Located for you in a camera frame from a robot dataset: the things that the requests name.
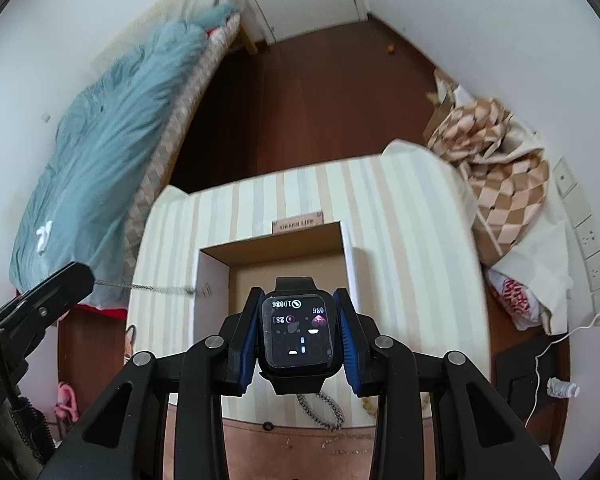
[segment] pink object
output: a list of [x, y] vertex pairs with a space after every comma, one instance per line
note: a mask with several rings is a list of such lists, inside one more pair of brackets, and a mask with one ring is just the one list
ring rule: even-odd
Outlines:
[[313, 326], [325, 326], [327, 324], [327, 320], [318, 314], [316, 317], [314, 317], [314, 320], [312, 320], [311, 324]]
[[54, 406], [54, 412], [57, 418], [69, 418], [73, 424], [80, 418], [74, 389], [66, 383], [58, 383], [58, 403]]

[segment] blue gripper pad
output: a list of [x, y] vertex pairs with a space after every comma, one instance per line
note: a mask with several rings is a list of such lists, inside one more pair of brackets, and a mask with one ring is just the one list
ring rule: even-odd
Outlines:
[[333, 299], [338, 305], [338, 318], [340, 320], [340, 335], [342, 336], [342, 349], [344, 354], [344, 372], [347, 376], [347, 383], [351, 386], [353, 392], [357, 395], [362, 388], [360, 374], [358, 372], [358, 353], [356, 352], [349, 322], [344, 314], [344, 310], [340, 305], [340, 298], [337, 294], [333, 295]]
[[261, 292], [258, 297], [256, 310], [251, 317], [247, 337], [244, 339], [242, 354], [240, 356], [240, 380], [238, 386], [242, 393], [247, 391], [247, 386], [253, 381], [253, 371], [256, 367], [256, 343], [258, 341], [258, 316], [260, 315], [260, 306], [264, 300], [264, 293]]

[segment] light switch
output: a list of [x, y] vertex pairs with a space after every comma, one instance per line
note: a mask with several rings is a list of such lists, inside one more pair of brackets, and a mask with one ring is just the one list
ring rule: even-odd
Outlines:
[[573, 173], [571, 173], [567, 161], [564, 160], [564, 158], [561, 158], [554, 168], [554, 179], [558, 186], [560, 196], [567, 195], [567, 193], [577, 184], [576, 179], [573, 177]]
[[580, 184], [576, 184], [562, 199], [571, 225], [575, 228], [591, 216], [591, 208]]

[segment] smartwatch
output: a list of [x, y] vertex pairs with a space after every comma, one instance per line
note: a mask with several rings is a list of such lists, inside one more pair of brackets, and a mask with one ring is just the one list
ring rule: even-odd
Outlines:
[[260, 306], [260, 325], [260, 369], [277, 393], [285, 385], [301, 393], [299, 384], [317, 393], [342, 366], [338, 307], [312, 278], [277, 278]]

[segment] metal chain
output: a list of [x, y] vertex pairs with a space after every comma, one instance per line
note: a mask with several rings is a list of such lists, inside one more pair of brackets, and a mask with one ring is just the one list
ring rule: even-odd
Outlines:
[[139, 285], [137, 283], [119, 283], [119, 282], [108, 282], [107, 280], [94, 280], [95, 285], [104, 286], [115, 286], [117, 288], [127, 288], [135, 290], [148, 290], [150, 292], [156, 292], [157, 294], [174, 294], [180, 296], [196, 296], [200, 295], [204, 298], [208, 298], [212, 295], [211, 287], [208, 283], [202, 286], [202, 289], [197, 290], [194, 286], [153, 286], [153, 285]]
[[304, 394], [297, 394], [296, 398], [298, 399], [300, 407], [304, 410], [304, 412], [309, 416], [309, 418], [312, 421], [318, 424], [318, 426], [322, 426], [323, 428], [326, 428], [330, 431], [339, 430], [344, 424], [344, 413], [342, 413], [342, 409], [340, 408], [338, 403], [324, 392], [315, 394], [315, 396], [330, 407], [331, 412], [333, 413], [333, 416], [336, 419], [335, 424], [329, 422], [328, 420], [325, 420], [320, 415], [315, 413], [314, 409], [311, 406], [309, 406], [309, 402], [306, 400]]

